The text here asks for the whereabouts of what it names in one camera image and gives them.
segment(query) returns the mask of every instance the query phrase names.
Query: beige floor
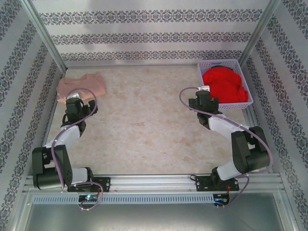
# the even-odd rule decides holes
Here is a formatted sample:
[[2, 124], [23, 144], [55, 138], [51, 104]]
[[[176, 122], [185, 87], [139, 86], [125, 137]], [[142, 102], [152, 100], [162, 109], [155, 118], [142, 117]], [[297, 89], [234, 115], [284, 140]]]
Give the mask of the beige floor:
[[[107, 93], [68, 150], [72, 167], [91, 167], [94, 174], [210, 173], [231, 160], [231, 142], [201, 126], [179, 101], [181, 89], [198, 86], [196, 67], [68, 70], [66, 77], [97, 71]], [[191, 90], [183, 98], [193, 96]], [[64, 111], [58, 103], [48, 140], [59, 131]], [[224, 114], [245, 123], [241, 110]]]

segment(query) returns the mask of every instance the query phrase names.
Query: purple basket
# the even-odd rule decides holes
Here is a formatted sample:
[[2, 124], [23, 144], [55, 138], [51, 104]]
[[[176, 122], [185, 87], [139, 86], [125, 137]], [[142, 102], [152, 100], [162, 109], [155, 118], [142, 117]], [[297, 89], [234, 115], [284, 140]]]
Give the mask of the purple basket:
[[236, 59], [215, 59], [215, 60], [203, 60], [198, 62], [198, 67], [197, 67], [197, 74], [200, 82], [200, 86], [203, 86], [203, 79], [202, 76], [203, 74], [210, 69], [213, 66], [216, 65], [222, 65], [226, 66], [229, 68], [232, 68], [232, 70], [239, 74], [242, 78], [242, 86], [244, 89], [248, 92], [248, 101], [244, 103], [220, 103], [219, 104], [219, 109], [224, 110], [224, 109], [245, 109], [247, 106], [251, 105], [254, 101], [251, 97], [250, 91], [248, 89], [245, 77], [242, 73], [241, 67], [239, 65], [239, 62]]

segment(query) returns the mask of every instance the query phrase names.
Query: pink cloth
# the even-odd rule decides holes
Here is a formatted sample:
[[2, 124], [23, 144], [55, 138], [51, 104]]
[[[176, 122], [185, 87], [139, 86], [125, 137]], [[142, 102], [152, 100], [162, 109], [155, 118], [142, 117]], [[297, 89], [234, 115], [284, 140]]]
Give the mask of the pink cloth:
[[[60, 79], [57, 87], [58, 102], [65, 103], [67, 94], [75, 88], [87, 88], [94, 92], [96, 96], [104, 95], [105, 82], [102, 75], [97, 72], [96, 74], [85, 74], [78, 79], [62, 78]], [[85, 90], [77, 90], [82, 100], [93, 98], [92, 94]]]

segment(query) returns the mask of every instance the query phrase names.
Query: black bracket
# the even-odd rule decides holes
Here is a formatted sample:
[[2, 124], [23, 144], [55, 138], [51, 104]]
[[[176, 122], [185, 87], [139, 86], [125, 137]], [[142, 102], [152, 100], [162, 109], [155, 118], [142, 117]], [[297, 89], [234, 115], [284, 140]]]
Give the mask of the black bracket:
[[[110, 177], [94, 177], [93, 182], [99, 183], [104, 190], [104, 193], [109, 192], [110, 190], [110, 183], [111, 183], [111, 178]], [[99, 186], [97, 185], [85, 185], [85, 186], [70, 186], [67, 188], [68, 192], [75, 192], [75, 193], [97, 193], [99, 191]]]
[[191, 175], [191, 180], [196, 183], [197, 192], [213, 192], [213, 191], [227, 191], [229, 186], [230, 191], [239, 191], [239, 183], [235, 178], [224, 180], [219, 185], [214, 185], [211, 176], [196, 176]]

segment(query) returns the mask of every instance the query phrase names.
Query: patterned wallpaper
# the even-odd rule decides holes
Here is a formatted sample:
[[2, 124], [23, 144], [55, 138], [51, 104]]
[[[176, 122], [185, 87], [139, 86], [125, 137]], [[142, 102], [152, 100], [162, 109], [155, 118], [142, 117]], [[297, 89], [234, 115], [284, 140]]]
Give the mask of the patterned wallpaper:
[[308, 230], [308, 7], [281, 1], [243, 73], [300, 230]]
[[239, 58], [269, 0], [33, 0], [68, 67]]
[[0, 231], [12, 221], [62, 73], [18, 0], [0, 0]]

